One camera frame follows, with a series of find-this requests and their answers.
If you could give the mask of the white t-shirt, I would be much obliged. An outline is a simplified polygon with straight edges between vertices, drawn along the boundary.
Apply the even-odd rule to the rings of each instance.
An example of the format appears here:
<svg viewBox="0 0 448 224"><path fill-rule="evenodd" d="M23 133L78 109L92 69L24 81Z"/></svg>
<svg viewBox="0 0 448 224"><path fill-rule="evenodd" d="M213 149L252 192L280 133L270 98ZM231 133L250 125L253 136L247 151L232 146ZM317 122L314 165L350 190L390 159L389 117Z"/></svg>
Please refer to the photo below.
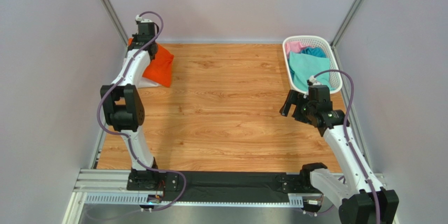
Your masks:
<svg viewBox="0 0 448 224"><path fill-rule="evenodd" d="M149 65L150 58L148 56L137 56L134 60L129 56L124 60L123 67L113 83L119 82L118 86L130 84L137 88L161 86L161 84L143 76L144 70Z"/></svg>

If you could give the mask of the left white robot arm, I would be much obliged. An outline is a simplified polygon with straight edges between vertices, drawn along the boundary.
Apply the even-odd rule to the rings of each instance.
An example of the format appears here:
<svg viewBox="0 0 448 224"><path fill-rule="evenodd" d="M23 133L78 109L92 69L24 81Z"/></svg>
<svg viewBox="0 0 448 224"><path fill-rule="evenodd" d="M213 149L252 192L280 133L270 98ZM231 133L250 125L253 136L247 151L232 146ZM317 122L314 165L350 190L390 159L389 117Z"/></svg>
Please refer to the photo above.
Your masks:
<svg viewBox="0 0 448 224"><path fill-rule="evenodd" d="M138 93L142 75L158 50L155 42L159 27L149 19L137 18L138 31L133 35L123 67L110 85L100 89L101 104L106 124L112 135L120 135L131 158L127 190L154 191L159 188L160 174L149 151L142 125L145 110Z"/></svg>

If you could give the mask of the orange t-shirt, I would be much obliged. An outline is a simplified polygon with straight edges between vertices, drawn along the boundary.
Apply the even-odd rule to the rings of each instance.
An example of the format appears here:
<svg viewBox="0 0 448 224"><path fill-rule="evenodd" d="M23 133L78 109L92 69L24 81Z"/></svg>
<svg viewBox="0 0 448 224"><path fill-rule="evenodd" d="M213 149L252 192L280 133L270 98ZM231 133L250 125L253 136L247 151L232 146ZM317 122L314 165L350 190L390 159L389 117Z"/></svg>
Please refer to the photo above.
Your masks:
<svg viewBox="0 0 448 224"><path fill-rule="evenodd" d="M156 57L150 61L150 65L144 70L143 76L161 84L161 86L170 87L174 55L159 43L156 44L158 45Z"/></svg>

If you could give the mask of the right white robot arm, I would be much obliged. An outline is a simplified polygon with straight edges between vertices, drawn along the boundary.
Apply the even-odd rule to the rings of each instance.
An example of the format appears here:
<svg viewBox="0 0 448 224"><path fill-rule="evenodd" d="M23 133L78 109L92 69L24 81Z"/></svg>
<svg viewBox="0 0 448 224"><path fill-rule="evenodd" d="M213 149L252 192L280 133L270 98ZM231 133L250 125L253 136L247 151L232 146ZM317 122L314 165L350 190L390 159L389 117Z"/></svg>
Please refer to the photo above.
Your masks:
<svg viewBox="0 0 448 224"><path fill-rule="evenodd" d="M399 198L386 189L363 159L348 117L335 110L329 88L309 86L308 92L289 90L279 110L301 123L312 125L333 151L345 182L329 172L322 163L303 165L301 175L306 186L320 191L337 208L341 223L394 223Z"/></svg>

